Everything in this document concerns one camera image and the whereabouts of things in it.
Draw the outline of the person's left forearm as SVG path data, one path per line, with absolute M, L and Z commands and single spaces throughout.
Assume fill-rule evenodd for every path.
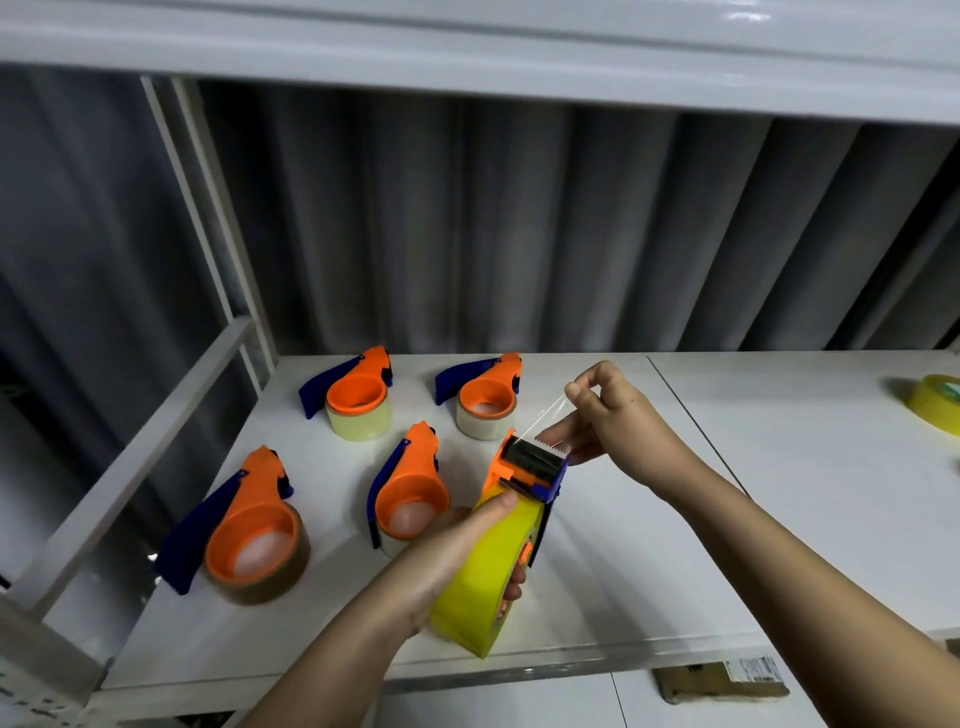
M 362 589 L 242 719 L 239 728 L 359 728 L 437 589 L 389 569 Z

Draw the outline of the orange blue tape dispenser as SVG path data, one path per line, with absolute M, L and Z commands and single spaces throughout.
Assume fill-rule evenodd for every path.
M 385 346 L 373 346 L 317 373 L 300 386 L 297 394 L 307 420 L 324 408 L 343 417 L 358 417 L 379 407 L 391 386 L 390 354 Z
M 570 456 L 556 446 L 520 436 L 509 428 L 487 468 L 482 500 L 493 497 L 496 486 L 503 486 L 540 506 L 532 545 L 524 548 L 520 556 L 525 567 L 536 561 L 569 464 Z
M 474 418 L 502 419 L 517 406 L 522 367 L 522 356 L 512 351 L 442 369 L 434 377 L 435 403 L 456 399 Z
M 212 491 L 170 532 L 154 567 L 178 595 L 205 572 L 228 601 L 258 605 L 290 591 L 303 576 L 311 546 L 293 488 L 266 445 Z
M 420 536 L 450 509 L 450 493 L 439 477 L 438 451 L 435 430 L 422 420 L 410 426 L 378 470 L 366 497 L 366 522 L 374 550 L 379 551 L 375 523 L 395 537 L 405 533 Z

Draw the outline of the white metal shelf rack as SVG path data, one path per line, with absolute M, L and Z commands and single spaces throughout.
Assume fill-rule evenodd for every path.
M 0 0 L 0 65 L 960 128 L 958 0 Z M 440 474 L 474 499 L 495 448 L 433 402 L 435 372 L 494 352 L 269 357 L 267 379 L 200 497 L 110 584 L 96 552 L 254 330 L 223 328 L 93 485 L 51 526 L 15 502 L 32 548 L 0 593 L 0 691 L 25 724 L 102 726 L 251 707 L 386 565 L 366 490 L 400 434 L 440 437 Z M 298 391 L 383 346 L 391 428 L 350 442 Z M 520 351 L 514 419 L 534 431 L 564 381 L 612 358 L 710 465 L 935 640 L 960 641 L 960 438 L 906 408 L 929 349 Z M 66 483 L 38 436 L 13 435 L 0 486 Z M 201 571 L 186 595 L 155 561 L 181 520 L 249 453 L 276 452 L 311 547 L 302 577 L 257 605 Z

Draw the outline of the brown tape roll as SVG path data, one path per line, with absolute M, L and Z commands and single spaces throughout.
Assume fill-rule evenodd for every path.
M 287 593 L 303 576 L 310 553 L 299 512 L 276 501 L 228 514 L 214 530 L 203 564 L 228 601 L 257 605 Z

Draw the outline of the pale yellow tape roll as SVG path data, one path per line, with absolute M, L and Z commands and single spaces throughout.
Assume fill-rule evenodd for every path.
M 363 412 L 347 414 L 336 410 L 330 403 L 325 409 L 334 434 L 349 442 L 376 440 L 392 427 L 393 414 L 388 396 Z

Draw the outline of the brown cardboard box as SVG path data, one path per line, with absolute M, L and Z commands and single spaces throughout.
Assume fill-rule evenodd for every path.
M 790 696 L 770 656 L 661 666 L 652 671 L 660 697 L 670 705 L 693 702 L 763 702 Z

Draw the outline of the clear white tape roll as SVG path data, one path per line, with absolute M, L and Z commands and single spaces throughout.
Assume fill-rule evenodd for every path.
M 419 536 L 417 533 L 405 533 L 396 537 L 388 533 L 376 522 L 374 523 L 373 532 L 376 536 L 376 547 L 389 559 L 398 557 Z
M 507 400 L 457 400 L 455 423 L 465 436 L 478 441 L 500 441 L 513 427 L 517 404 Z

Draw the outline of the grey curtain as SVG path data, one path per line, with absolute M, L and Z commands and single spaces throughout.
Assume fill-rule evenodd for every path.
M 201 496 L 268 359 L 960 345 L 960 127 L 0 64 L 0 584 L 222 329 L 253 331 L 95 555 Z

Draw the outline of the person's left hand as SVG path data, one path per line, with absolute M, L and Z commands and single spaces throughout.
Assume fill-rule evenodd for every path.
M 434 604 L 480 542 L 450 542 L 453 509 L 437 516 L 386 570 L 388 598 L 410 637 L 426 626 Z

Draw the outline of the person's right hand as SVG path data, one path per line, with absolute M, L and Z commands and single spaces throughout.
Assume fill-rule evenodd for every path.
M 687 498 L 714 477 L 611 361 L 595 363 L 577 379 L 592 382 L 592 391 L 602 398 L 602 418 L 585 421 L 573 406 L 571 414 L 536 436 L 567 452 L 571 465 L 606 455 L 631 480 L 670 502 Z

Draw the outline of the person's right forearm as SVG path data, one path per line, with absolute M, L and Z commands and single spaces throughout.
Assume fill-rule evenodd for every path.
M 684 518 L 829 728 L 960 728 L 960 660 L 688 449 L 637 480 Z

